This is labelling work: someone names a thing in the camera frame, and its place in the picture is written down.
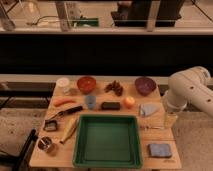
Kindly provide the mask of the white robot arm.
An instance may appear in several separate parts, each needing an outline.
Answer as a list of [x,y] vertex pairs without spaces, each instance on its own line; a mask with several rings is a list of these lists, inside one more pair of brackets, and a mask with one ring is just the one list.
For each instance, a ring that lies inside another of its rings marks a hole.
[[210,72],[201,66],[172,74],[163,96],[165,108],[170,112],[183,111],[190,103],[213,118],[213,90],[207,87],[210,80]]

